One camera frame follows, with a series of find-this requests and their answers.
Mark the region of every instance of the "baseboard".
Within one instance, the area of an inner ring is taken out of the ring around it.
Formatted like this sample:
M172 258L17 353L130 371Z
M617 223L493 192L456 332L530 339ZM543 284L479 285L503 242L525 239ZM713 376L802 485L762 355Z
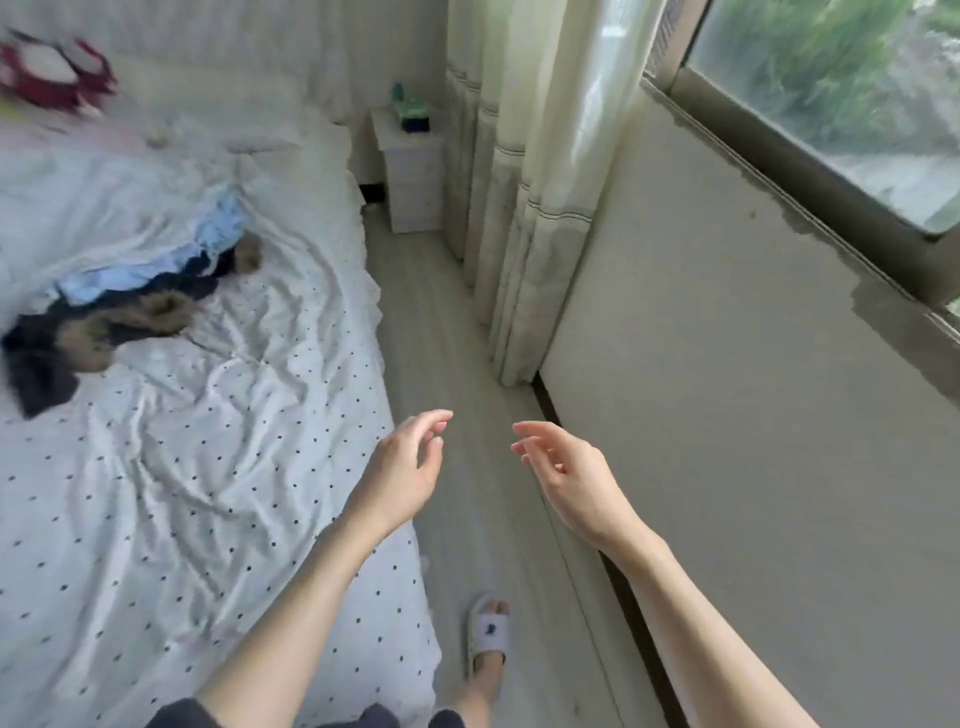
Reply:
M536 376L534 376L532 383L534 395L537 397L537 404L540 405L543 418L547 422L563 426L557 415L557 408L553 405L553 401L550 399L550 393L547 392L543 378L540 376L540 372L537 372ZM650 676L650 682L653 685L654 693L660 703L660 709L663 711L663 717L666 720L668 728L689 728L689 723L686 721L686 716L684 715L684 709L681 707L680 700L677 699L677 694L673 689L673 685L670 683L670 678L667 676L666 668L663 666L663 661L660 659L660 654L654 645L653 636L650 634L647 622L643 618L643 613L640 611L640 607L634 598L634 593L630 588L630 582L610 559L602 553L600 557L603 559L607 576L610 579L613 592L616 594L616 599L620 604L620 609L623 610L623 616L627 621L627 626L630 628L631 634L634 637L636 648L640 653L640 659L643 661L643 665L647 669L647 674Z
M360 192L363 194L363 201L366 205L382 203L387 200L387 186L383 182L361 184Z

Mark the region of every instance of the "wooden floor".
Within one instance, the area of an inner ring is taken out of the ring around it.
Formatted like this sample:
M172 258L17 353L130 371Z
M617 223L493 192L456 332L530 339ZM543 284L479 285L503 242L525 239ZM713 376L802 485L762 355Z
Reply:
M599 557L565 531L510 453L511 423L542 414L530 387L493 379L460 264L436 233L390 233L382 208L368 208L365 225L368 267L383 290L378 337L394 417L454 411L437 492L416 522L444 651L438 699L462 679L466 610L490 590L514 615L496 726L660 728Z

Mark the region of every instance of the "dark clothing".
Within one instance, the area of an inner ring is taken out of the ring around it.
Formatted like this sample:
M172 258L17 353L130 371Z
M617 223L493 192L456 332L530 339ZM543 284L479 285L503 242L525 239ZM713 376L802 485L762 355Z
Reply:
M160 708L147 728L220 728L217 721L194 698L178 700ZM371 705L350 723L328 723L323 728L400 728L396 716L382 705ZM466 728L456 711L444 710L433 716L429 728Z
M238 253L244 240L247 240L246 249ZM6 359L10 386L16 394L23 416L30 420L51 407L66 404L73 399L80 386L77 371L102 371L77 370L76 364L71 361L70 352L58 345L58 336L64 324L101 314L97 324L91 328L91 333L80 344L84 352L89 349L108 351L128 341L177 333L169 328L161 330L152 326L149 314L153 312L145 315L138 305L151 294L181 294L181 307L183 302L206 298L216 290L217 282L223 276L247 272L245 266L250 266L249 255L254 247L252 241L253 237L249 235L241 238L240 243L220 255L215 269L209 275L204 275L204 271L209 267L210 259L206 253L201 253L190 258L179 273L162 273L133 291L107 291L93 303L79 306L70 305L66 299L61 298L44 313L20 316L16 326L0 340L0 348ZM259 238L255 239L255 251L259 252ZM241 260L240 255L244 254L247 254L247 257ZM109 316L103 315L105 311L123 312L124 308L130 306L137 317L135 326L129 322L124 323L123 316L114 316L117 320L112 321ZM174 313L175 311L168 308L156 312L156 316L165 317L164 321L168 321ZM185 308L180 317L180 328L186 328L190 311Z

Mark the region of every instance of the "white bed sheet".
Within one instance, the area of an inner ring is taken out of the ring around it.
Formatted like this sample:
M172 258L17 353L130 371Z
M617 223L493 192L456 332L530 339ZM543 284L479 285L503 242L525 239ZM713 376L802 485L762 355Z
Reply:
M264 266L183 336L124 345L30 422L2 388L0 724L129 728L191 694L393 426L348 140L321 126L238 159ZM349 588L295 725L373 702L420 722L439 661L408 523Z

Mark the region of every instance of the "slide sandal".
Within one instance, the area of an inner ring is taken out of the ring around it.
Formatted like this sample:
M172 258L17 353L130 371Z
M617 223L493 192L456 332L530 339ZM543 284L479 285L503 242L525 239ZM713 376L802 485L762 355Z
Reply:
M467 678L476 670L476 658L484 652L501 652L507 662L510 654L510 615L482 612L494 599L484 594L470 608L467 623Z

